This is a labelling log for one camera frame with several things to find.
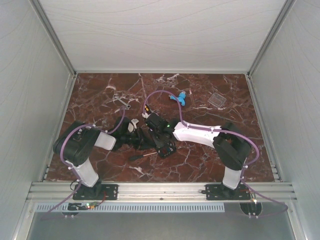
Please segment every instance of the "ventilation grille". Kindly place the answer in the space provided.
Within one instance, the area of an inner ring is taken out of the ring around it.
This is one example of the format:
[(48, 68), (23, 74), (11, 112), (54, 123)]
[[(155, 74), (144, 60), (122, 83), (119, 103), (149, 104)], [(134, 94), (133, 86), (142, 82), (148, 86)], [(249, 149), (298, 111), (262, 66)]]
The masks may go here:
[[(38, 203), (36, 212), (47, 212), (56, 203)], [(68, 211), (68, 203), (64, 203), (52, 212)], [(103, 203), (94, 209), (83, 210), (85, 213), (224, 213), (222, 202), (213, 203)]]

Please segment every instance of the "black screwdriver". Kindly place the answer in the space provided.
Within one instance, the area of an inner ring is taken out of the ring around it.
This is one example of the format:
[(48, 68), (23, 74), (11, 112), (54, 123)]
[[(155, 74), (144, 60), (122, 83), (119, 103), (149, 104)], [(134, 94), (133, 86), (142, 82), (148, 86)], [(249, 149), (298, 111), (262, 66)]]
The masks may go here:
[(137, 160), (137, 159), (141, 159), (145, 156), (148, 156), (148, 155), (151, 155), (151, 154), (157, 154), (157, 152), (153, 152), (153, 153), (149, 153), (149, 154), (142, 154), (142, 155), (135, 155), (135, 156), (131, 156), (129, 157), (129, 161), (134, 161), (134, 160)]

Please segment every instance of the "transparent box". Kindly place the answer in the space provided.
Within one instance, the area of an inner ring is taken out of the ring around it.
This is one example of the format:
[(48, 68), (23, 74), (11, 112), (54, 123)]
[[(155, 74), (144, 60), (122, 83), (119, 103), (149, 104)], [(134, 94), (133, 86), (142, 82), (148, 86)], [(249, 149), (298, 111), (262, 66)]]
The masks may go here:
[(217, 108), (221, 108), (222, 105), (226, 102), (226, 98), (221, 96), (218, 93), (212, 94), (212, 96), (209, 98), (208, 102), (211, 103), (213, 106)]

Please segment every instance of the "blue plastic object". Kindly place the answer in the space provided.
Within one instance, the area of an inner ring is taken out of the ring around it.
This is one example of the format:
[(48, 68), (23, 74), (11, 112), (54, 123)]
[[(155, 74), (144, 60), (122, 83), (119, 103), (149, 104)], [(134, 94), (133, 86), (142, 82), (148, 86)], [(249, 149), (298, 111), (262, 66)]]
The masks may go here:
[[(186, 93), (184, 91), (180, 92), (180, 94), (177, 98), (182, 106), (186, 105), (186, 101), (185, 101)], [(176, 100), (174, 96), (170, 96), (170, 99)]]

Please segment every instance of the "white enclosure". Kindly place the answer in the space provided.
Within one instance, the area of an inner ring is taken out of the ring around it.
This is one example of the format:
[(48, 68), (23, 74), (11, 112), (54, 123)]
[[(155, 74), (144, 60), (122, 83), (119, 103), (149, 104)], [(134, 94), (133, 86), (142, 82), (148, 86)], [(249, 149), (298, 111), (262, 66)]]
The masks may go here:
[(246, 72), (285, 0), (41, 0), (77, 71)]
[(26, 0), (0, 1), (0, 239), (43, 174), (72, 79)]
[(252, 79), (307, 239), (319, 239), (320, 2), (297, 0)]
[(0, 0), (1, 239), (16, 239), (77, 72), (248, 74), (295, 237), (319, 239), (318, 0)]

